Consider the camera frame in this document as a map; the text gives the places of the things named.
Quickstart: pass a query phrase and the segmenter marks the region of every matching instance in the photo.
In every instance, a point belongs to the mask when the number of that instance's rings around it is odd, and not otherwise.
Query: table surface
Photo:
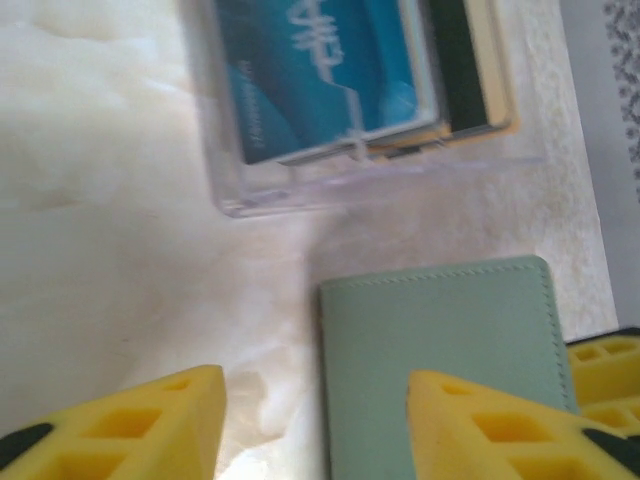
[[[175,1],[3,2],[0,431],[216,363],[218,477],[320,479],[318,281],[535,253],[567,338],[614,328],[559,8],[522,5],[547,163],[237,221],[210,202]]]

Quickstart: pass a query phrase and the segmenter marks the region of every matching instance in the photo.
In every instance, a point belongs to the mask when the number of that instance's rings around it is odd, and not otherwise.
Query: wallet stitching
[[[361,280],[361,281],[355,281],[355,282],[325,285],[324,290],[347,289],[347,288],[368,287],[368,286],[374,287],[374,286],[383,286],[383,285],[393,285],[398,283],[421,282],[425,280],[440,280],[443,278],[460,278],[460,277],[473,277],[478,275],[487,275],[487,274],[494,274],[494,273],[522,272],[525,270],[537,270],[539,274],[538,279],[540,280],[540,285],[542,286],[544,303],[547,307],[547,325],[551,328],[551,342],[553,343],[553,349],[556,355],[556,365],[558,367],[556,371],[558,373],[558,379],[560,381],[560,387],[562,389],[563,403],[566,410],[571,410],[570,402],[569,402],[569,394],[567,390],[567,379],[566,379],[565,372],[562,368],[562,360],[560,358],[561,342],[558,339],[558,332],[554,325],[552,295],[550,292],[551,288],[548,282],[546,282],[545,280],[545,277],[546,277],[545,270],[537,265],[509,265],[504,267],[473,268],[468,270],[456,270],[451,272],[409,275],[409,276],[396,277],[396,278]]]

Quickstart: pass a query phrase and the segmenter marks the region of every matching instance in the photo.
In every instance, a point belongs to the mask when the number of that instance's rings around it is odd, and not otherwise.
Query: green leather card holder
[[[409,373],[437,370],[577,411],[549,267],[538,257],[321,285],[333,480],[414,479]]]

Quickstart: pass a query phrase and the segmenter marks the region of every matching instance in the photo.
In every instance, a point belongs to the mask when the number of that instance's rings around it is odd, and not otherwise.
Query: patterned fabric
[[[640,0],[607,0],[604,13],[640,200]]]

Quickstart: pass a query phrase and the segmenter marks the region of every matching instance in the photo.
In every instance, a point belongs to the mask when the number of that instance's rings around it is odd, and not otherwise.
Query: clear plastic card holder
[[[402,15],[413,93],[402,78],[369,82],[361,75],[366,68],[347,71],[364,37],[340,23],[340,14],[352,12],[331,8],[349,0],[183,0],[212,195],[224,213],[249,217],[367,202],[437,170],[544,158],[517,2],[482,0],[486,10],[469,14],[477,17],[469,29],[476,54],[493,52],[478,60],[487,117],[505,121],[454,131],[454,95],[445,92],[445,80],[455,58],[443,65],[433,40],[438,25],[430,23],[436,15],[428,1],[439,0],[390,1]],[[476,0],[459,1],[477,8]],[[384,101],[369,100],[376,89]],[[404,104],[412,110],[403,111]]]

